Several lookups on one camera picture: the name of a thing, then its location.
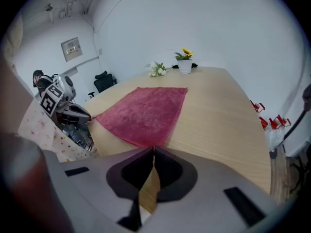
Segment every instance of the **yellow sunflower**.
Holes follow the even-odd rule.
[[[185,49],[185,48],[181,48],[181,49],[182,49],[182,51],[183,51],[186,55],[190,55],[190,56],[193,56],[193,55],[194,55],[194,53],[191,52],[191,51],[188,50],[188,49]]]

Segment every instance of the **white flower pot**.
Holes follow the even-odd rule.
[[[191,73],[192,59],[190,60],[177,60],[179,72],[181,74]]]

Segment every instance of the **red clip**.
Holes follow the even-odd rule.
[[[271,118],[269,118],[269,121],[270,121],[270,123],[271,123],[271,128],[272,128],[273,130],[277,130],[277,129],[280,127],[280,125],[278,125],[278,124],[275,122],[275,119],[272,120]]]
[[[277,115],[277,117],[274,118],[274,120],[269,118],[269,121],[271,123],[271,128],[274,130],[277,130],[281,126],[283,127],[291,126],[291,121],[288,118],[283,119],[280,115]]]
[[[280,115],[278,115],[276,118],[280,121],[282,126],[284,126],[284,127],[291,126],[291,121],[288,118],[287,119],[283,119],[283,118],[281,118]]]
[[[260,119],[263,130],[265,130],[268,126],[268,122],[265,119],[263,119],[262,117],[259,117],[259,119]]]
[[[252,103],[253,107],[255,108],[256,112],[260,112],[260,111],[263,111],[263,110],[266,109],[266,108],[263,106],[262,103],[259,103],[259,104],[255,103],[255,104],[254,104],[252,101],[251,101],[251,103]]]

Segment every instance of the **potted sunflower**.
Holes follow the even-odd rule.
[[[190,50],[187,50],[185,48],[182,48],[182,51],[184,54],[180,54],[176,52],[175,59],[177,60],[179,72],[181,74],[189,74],[191,73],[191,66],[192,66],[192,59],[191,57],[194,56],[193,52]]]

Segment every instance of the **red towel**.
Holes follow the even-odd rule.
[[[133,145],[162,146],[177,122],[186,92],[187,88],[138,87],[96,119]]]

